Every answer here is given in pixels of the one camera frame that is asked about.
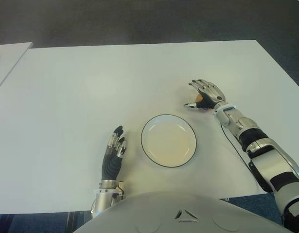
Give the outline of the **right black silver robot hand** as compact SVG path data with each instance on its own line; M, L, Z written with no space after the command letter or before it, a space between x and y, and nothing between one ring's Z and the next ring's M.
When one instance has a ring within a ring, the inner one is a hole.
M201 95L202 100L184 104L185 108L214 109L219 103L226 103L223 92L213 83L203 79L192 80L189 83Z

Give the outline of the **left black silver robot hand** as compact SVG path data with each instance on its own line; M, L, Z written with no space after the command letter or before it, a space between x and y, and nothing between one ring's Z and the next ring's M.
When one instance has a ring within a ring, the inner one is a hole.
M102 163L102 181L116 180L121 170L126 151L126 140L122 134L123 126L118 126L107 143Z

